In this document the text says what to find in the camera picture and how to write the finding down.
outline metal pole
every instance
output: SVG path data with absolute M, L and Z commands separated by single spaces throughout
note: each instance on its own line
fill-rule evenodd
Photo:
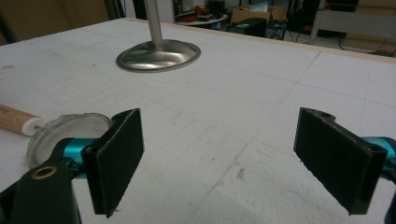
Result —
M 148 16 L 148 27 L 151 34 L 151 41 L 155 47 L 159 47 L 163 44 L 163 34 L 161 33 L 157 0 L 145 0 L 145 7 L 146 14 Z
M 320 23 L 323 18 L 324 3 L 325 3 L 325 0 L 320 0 L 320 2 L 319 2 L 317 15 L 315 16 L 314 25 L 313 25 L 312 31 L 311 31 L 311 36 L 309 36 L 309 41 L 308 41 L 309 45 L 315 44 L 315 39 L 317 38 L 319 26 L 320 26 Z

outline metal stand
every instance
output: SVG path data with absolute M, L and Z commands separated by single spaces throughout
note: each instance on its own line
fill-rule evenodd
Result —
M 131 72 L 163 72 L 193 63 L 201 50 L 190 43 L 163 40 L 156 0 L 146 0 L 146 13 L 151 41 L 125 50 L 117 57 L 117 65 Z

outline white table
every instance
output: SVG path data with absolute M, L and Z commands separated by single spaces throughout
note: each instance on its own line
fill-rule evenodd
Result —
M 95 216 L 74 180 L 83 223 L 382 223 L 395 187 L 378 181 L 350 217 L 293 152 L 299 108 L 353 133 L 395 138 L 396 61 L 164 25 L 201 58 L 135 74 L 115 60 L 150 40 L 142 21 L 109 21 L 0 48 L 0 104 L 57 119 L 140 107 L 146 152 L 113 217 Z M 29 137 L 0 130 L 0 190 L 27 171 Z

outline wooden handle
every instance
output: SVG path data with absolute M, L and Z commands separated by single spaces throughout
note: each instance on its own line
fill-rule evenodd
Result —
M 35 127 L 42 127 L 45 121 L 38 116 L 0 105 L 0 127 L 16 133 L 33 135 Z

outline round metal base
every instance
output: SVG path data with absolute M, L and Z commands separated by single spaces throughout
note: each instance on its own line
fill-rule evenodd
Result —
M 159 47 L 145 42 L 125 50 L 117 57 L 117 65 L 131 72 L 163 72 L 194 62 L 201 50 L 190 43 L 177 40 L 163 40 Z

